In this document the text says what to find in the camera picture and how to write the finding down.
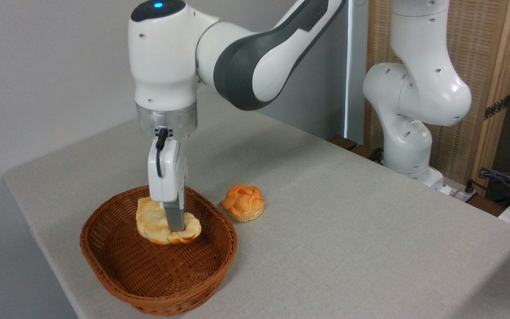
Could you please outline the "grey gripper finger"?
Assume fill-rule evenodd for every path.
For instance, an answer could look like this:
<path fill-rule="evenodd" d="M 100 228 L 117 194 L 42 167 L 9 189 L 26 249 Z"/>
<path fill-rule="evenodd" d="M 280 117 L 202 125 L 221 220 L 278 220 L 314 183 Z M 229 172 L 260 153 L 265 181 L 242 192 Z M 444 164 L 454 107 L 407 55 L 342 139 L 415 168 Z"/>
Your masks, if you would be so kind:
<path fill-rule="evenodd" d="M 170 232 L 180 232 L 185 230 L 184 209 L 178 207 L 166 207 L 166 220 Z"/>

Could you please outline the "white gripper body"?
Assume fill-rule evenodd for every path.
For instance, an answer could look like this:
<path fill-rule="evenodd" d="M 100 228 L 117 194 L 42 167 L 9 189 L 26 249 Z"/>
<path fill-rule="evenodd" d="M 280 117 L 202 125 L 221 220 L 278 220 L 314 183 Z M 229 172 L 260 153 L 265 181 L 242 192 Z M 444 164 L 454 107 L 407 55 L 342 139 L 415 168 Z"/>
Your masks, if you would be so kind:
<path fill-rule="evenodd" d="M 162 151 L 158 152 L 157 141 L 152 142 L 148 154 L 148 187 L 150 198 L 165 209 L 171 202 L 179 201 L 184 208 L 184 184 L 187 178 L 187 141 L 167 140 Z"/>

